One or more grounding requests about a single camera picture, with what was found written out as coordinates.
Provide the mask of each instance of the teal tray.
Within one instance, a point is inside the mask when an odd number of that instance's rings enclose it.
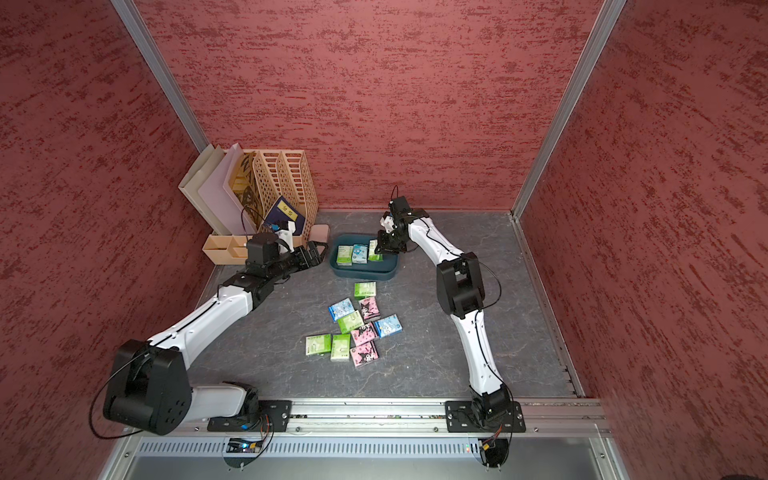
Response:
[[[330,263],[333,272],[344,278],[374,281],[391,280],[397,273],[398,262],[398,255],[393,253],[384,253],[380,262],[353,263],[349,266],[336,263],[339,245],[368,245],[369,241],[375,239],[376,235],[364,233],[342,233],[339,235],[333,241],[333,248],[331,249]]]

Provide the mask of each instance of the metal panel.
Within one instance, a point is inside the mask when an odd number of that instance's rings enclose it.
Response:
[[[170,69],[168,69],[163,55],[157,48],[157,44],[154,43],[154,39],[133,0],[111,1],[125,24],[125,28],[128,29],[128,33],[134,39],[141,55],[144,56],[144,60],[152,70],[157,83],[160,84],[163,92],[168,97],[168,101],[176,111],[176,115],[179,116],[184,128],[187,129],[187,133],[194,142],[195,147],[198,151],[203,151],[209,143],[205,132],[203,132],[200,124],[197,123],[197,119],[194,116],[194,112],[192,112],[192,107],[187,103],[187,99],[181,94],[181,89],[179,89],[176,79],[171,74]]]
[[[552,338],[552,343],[554,343],[554,350],[558,354],[560,363],[565,366],[566,370],[568,371],[568,375],[571,377],[571,383],[574,386],[574,392],[576,392],[576,395],[583,397],[585,396],[584,388],[581,386],[581,382],[578,379],[576,368],[574,367],[573,360],[571,359],[571,354],[568,353],[568,348],[565,345],[565,339],[563,338],[563,334],[560,331],[558,321],[554,317],[554,311],[552,310],[552,305],[549,302],[547,290],[544,288],[544,284],[541,282],[541,276],[539,276],[538,270],[536,269],[536,262],[533,259],[533,255],[531,255],[531,248],[528,246],[528,241],[525,239],[519,218],[514,217],[512,219],[512,228],[515,230],[515,236],[517,237],[518,243],[520,244],[520,250],[523,253],[523,260],[525,261],[525,267],[528,269],[528,275],[531,277],[533,290],[536,292],[538,304],[541,307],[541,312],[544,314],[544,320],[547,323],[549,336]]]
[[[563,133],[565,125],[571,117],[581,92],[587,84],[589,75],[592,73],[595,64],[597,64],[598,58],[600,58],[600,53],[603,51],[611,30],[616,25],[616,20],[619,18],[625,2],[626,0],[605,0],[601,7],[598,18],[594,22],[594,27],[592,27],[589,38],[587,38],[587,43],[584,45],[584,50],[581,51],[581,56],[579,56],[576,63],[571,80],[565,88],[565,93],[560,101],[558,110],[554,113],[549,130],[547,130],[544,141],[541,143],[541,148],[533,160],[531,171],[528,172],[515,205],[512,207],[512,215],[515,218],[519,219],[523,210],[525,210],[525,206],[528,205],[536,184],[539,178],[541,178],[541,173],[544,172],[544,168],[547,166],[547,162],[549,162],[549,157],[552,155],[554,147],[557,145],[560,135]]]

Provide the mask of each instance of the black mounting plate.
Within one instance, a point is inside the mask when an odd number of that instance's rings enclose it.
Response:
[[[285,432],[288,428],[292,405],[290,400],[259,400],[259,411],[263,425],[266,425],[266,416],[268,415],[270,417],[270,432]]]
[[[259,430],[263,425],[266,431],[266,416],[270,417],[271,432],[285,432],[290,420],[290,400],[259,400],[260,422],[241,417],[214,417],[208,420],[208,432],[247,433],[253,429]]]
[[[525,419],[520,408],[520,403],[512,402],[512,413],[502,417],[502,432],[524,433]],[[448,401],[445,402],[445,422],[448,424],[448,431],[451,433],[466,433],[483,431],[474,420],[472,414],[472,402],[466,401]]]

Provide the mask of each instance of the packaged item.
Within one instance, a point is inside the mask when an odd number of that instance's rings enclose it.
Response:
[[[367,245],[355,245],[352,247],[352,263],[368,263]]]
[[[349,334],[334,335],[331,346],[331,362],[345,362],[349,360]]]
[[[355,283],[355,300],[376,296],[376,282]]]
[[[397,332],[402,332],[402,325],[400,325],[400,320],[397,319],[397,315],[390,315],[381,320],[377,320],[373,325],[376,328],[376,333],[382,338],[388,335],[394,335]]]
[[[360,312],[357,310],[339,319],[339,328],[341,329],[341,333],[349,333],[363,325],[365,325],[365,323],[362,321]]]
[[[352,265],[352,245],[339,245],[336,263],[339,265]]]
[[[360,300],[360,314],[363,322],[372,322],[381,318],[379,315],[379,306],[376,305],[376,297],[369,296]]]
[[[354,329],[351,333],[352,340],[355,342],[355,346],[362,345],[363,343],[368,343],[371,340],[379,338],[379,336],[376,335],[376,329],[373,328],[373,325],[370,323],[367,323],[358,329]]]
[[[306,338],[306,354],[319,355],[331,351],[331,334],[313,335]]]
[[[328,311],[331,312],[331,317],[335,322],[341,317],[354,312],[355,307],[352,305],[352,300],[345,298],[344,300],[329,306]]]
[[[349,350],[349,353],[352,354],[352,361],[355,363],[355,367],[379,359],[379,352],[376,352],[376,346],[373,345],[373,342],[353,347]]]
[[[376,245],[379,244],[378,240],[371,240],[368,242],[368,261],[369,262],[380,262],[383,259],[381,253],[376,253]]]

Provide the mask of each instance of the black cable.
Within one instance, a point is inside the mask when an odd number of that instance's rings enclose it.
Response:
[[[269,425],[270,424],[270,416],[267,415],[267,414],[264,414],[264,416],[266,417],[267,425]],[[261,450],[259,451],[259,455],[256,455],[255,457],[253,457],[253,460],[256,460],[257,458],[259,458],[261,456],[262,453],[266,452],[266,450],[270,447],[270,445],[272,445],[272,439],[274,439],[274,438],[275,438],[275,429],[272,429],[272,436],[270,436],[270,441],[266,445],[264,445],[263,441],[262,441],[262,444],[261,444],[262,446],[261,446]]]
[[[499,301],[499,300],[501,300],[501,299],[502,299],[502,282],[501,282],[501,280],[499,280],[499,279],[498,279],[498,277],[496,276],[496,274],[495,274],[495,273],[493,273],[493,270],[491,270],[490,268],[488,268],[488,265],[484,264],[484,263],[483,263],[483,262],[481,262],[480,260],[478,260],[478,263],[480,263],[482,266],[484,266],[484,267],[486,268],[486,270],[487,270],[488,272],[490,272],[490,273],[491,273],[491,275],[493,275],[493,277],[496,279],[496,283],[498,283],[498,296],[496,297],[496,300],[494,300],[494,302],[493,302],[493,303],[491,303],[490,305],[485,305],[485,306],[483,306],[483,308],[489,308],[490,306],[494,306],[496,303],[498,303],[498,301]]]
[[[254,208],[249,207],[248,205],[244,206],[243,209],[240,211],[240,224],[243,226],[243,235],[245,235],[246,239],[248,238],[248,234],[246,233],[245,220],[243,219],[243,213],[245,213],[245,210],[255,213],[261,219],[262,222],[266,223],[267,225],[271,225],[271,223],[264,220],[264,217],[259,212],[257,212]]]
[[[187,326],[188,326],[190,323],[192,323],[192,322],[194,322],[195,320],[199,319],[199,318],[200,318],[200,317],[202,317],[202,316],[203,316],[205,313],[207,313],[207,312],[208,312],[208,310],[210,310],[211,308],[213,308],[213,306],[214,306],[214,305],[216,305],[216,304],[218,303],[218,300],[219,300],[219,298],[218,298],[218,297],[219,297],[219,293],[218,293],[218,290],[217,290],[217,292],[216,292],[216,302],[213,302],[213,303],[211,303],[211,304],[208,306],[208,308],[206,308],[206,309],[205,309],[205,310],[204,310],[204,311],[203,311],[203,312],[202,312],[200,315],[198,315],[198,316],[194,317],[192,320],[190,320],[189,322],[185,323],[185,324],[184,324],[184,325],[183,325],[183,326],[182,326],[182,327],[181,327],[179,330],[182,330],[182,329],[186,328],[186,327],[187,327]],[[171,335],[169,335],[169,336],[165,337],[164,339],[162,339],[161,341],[159,341],[159,342],[155,343],[155,344],[154,344],[154,345],[152,345],[152,346],[158,346],[158,345],[160,345],[162,342],[164,342],[164,341],[166,341],[166,340],[168,340],[168,339],[170,339],[170,338],[171,338]],[[97,432],[97,431],[96,431],[96,427],[94,426],[94,407],[96,406],[96,400],[98,400],[98,396],[101,394],[101,392],[103,392],[103,391],[104,391],[104,389],[105,389],[105,388],[107,388],[107,385],[109,385],[109,382],[111,382],[111,381],[112,381],[112,379],[113,379],[113,378],[114,378],[114,377],[115,377],[115,376],[116,376],[118,373],[122,372],[122,371],[123,371],[123,369],[124,369],[125,367],[129,366],[130,364],[132,364],[132,363],[133,363],[133,362],[134,362],[136,359],[145,359],[145,358],[147,358],[147,355],[148,355],[148,354],[144,354],[144,355],[135,356],[134,358],[132,358],[132,359],[128,360],[128,361],[125,363],[125,365],[123,365],[123,366],[122,366],[122,367],[120,367],[119,369],[115,370],[115,371],[114,371],[114,373],[112,373],[112,375],[110,375],[110,376],[109,376],[109,378],[107,379],[107,381],[106,381],[106,382],[104,382],[104,384],[103,384],[103,385],[101,385],[101,388],[100,388],[100,389],[99,389],[99,390],[96,392],[96,395],[94,395],[94,398],[93,398],[93,400],[91,400],[91,407],[88,409],[88,426],[91,428],[91,433],[93,433],[93,434],[94,434],[94,437],[96,437],[97,439],[100,439],[100,440],[115,440],[115,439],[123,439],[123,438],[125,438],[125,437],[130,437],[131,435],[136,435],[137,433],[141,433],[141,432],[143,432],[143,431],[144,431],[144,430],[137,430],[136,432],[131,432],[131,433],[124,433],[123,435],[113,435],[113,436],[102,435],[101,433],[99,433],[99,432]]]
[[[429,238],[429,239],[430,239],[431,241],[433,241],[433,242],[437,242],[437,243],[439,243],[439,244],[440,244],[440,245],[441,245],[443,248],[445,248],[445,249],[448,251],[448,253],[450,253],[451,255],[456,255],[457,257],[460,257],[460,255],[459,255],[458,253],[454,253],[454,252],[452,252],[452,251],[451,251],[451,249],[449,249],[448,247],[446,247],[446,246],[445,246],[445,244],[444,244],[443,242],[441,242],[440,240],[438,240],[438,239],[436,239],[436,238],[432,238],[432,237],[430,237],[430,236],[429,236],[429,232],[432,230],[432,227],[430,227],[430,226],[429,226],[429,225],[428,225],[428,224],[427,224],[427,223],[426,223],[426,222],[425,222],[425,221],[424,221],[422,218],[417,218],[417,220],[421,220],[421,221],[422,221],[422,223],[424,224],[424,226],[425,226],[425,227],[427,227],[427,233],[426,233],[426,236],[427,236],[427,238]]]

